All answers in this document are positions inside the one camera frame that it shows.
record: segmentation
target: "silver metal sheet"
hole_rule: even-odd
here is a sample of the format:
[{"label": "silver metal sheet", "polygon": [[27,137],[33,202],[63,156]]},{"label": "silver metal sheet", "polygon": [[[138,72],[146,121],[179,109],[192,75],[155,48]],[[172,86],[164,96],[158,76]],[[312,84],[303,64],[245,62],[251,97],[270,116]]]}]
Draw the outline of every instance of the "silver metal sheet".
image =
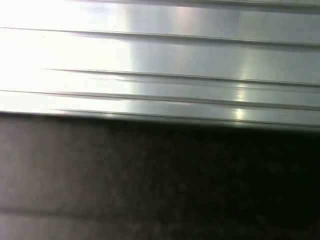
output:
[{"label": "silver metal sheet", "polygon": [[314,87],[258,83],[87,74],[80,72],[34,71],[8,73],[1,90],[54,93],[77,96],[122,97],[134,99],[220,103],[245,106],[320,109],[320,89]]},{"label": "silver metal sheet", "polygon": [[[24,102],[16,101],[19,97]],[[320,111],[259,108],[142,99],[81,97],[49,95],[25,92],[0,91],[0,109],[6,112],[74,114],[112,118],[113,114],[151,115],[171,118],[227,120],[237,122],[260,122],[269,124],[318,126]]]},{"label": "silver metal sheet", "polygon": [[83,1],[25,1],[17,7],[15,2],[6,1],[0,6],[0,27],[320,45],[319,14],[258,7]]},{"label": "silver metal sheet", "polygon": [[319,84],[320,49],[0,32],[3,68],[47,68]]},{"label": "silver metal sheet", "polygon": [[0,111],[320,130],[320,15],[130,2],[0,3]]}]

